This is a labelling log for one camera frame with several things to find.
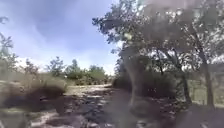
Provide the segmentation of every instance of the blue sky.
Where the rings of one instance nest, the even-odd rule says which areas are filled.
[[[0,0],[0,16],[9,22],[0,32],[12,36],[21,60],[31,59],[44,66],[55,56],[65,64],[77,59],[80,67],[103,66],[111,74],[115,46],[92,25],[92,18],[103,16],[116,0]]]

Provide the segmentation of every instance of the distant tree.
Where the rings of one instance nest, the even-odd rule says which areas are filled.
[[[31,74],[34,76],[38,75],[38,67],[34,66],[34,64],[31,63],[29,59],[26,59],[26,66],[24,70],[25,70],[25,74]]]
[[[92,77],[95,84],[101,84],[106,76],[103,67],[91,65],[89,68],[89,74]]]
[[[13,48],[11,37],[6,38],[4,35],[0,34],[0,67],[1,71],[5,72],[6,70],[16,70],[17,60],[14,53],[10,52],[10,49]]]
[[[59,77],[63,73],[63,69],[65,68],[63,60],[61,60],[58,56],[56,59],[51,60],[50,64],[47,65],[47,70],[52,74],[52,76]]]

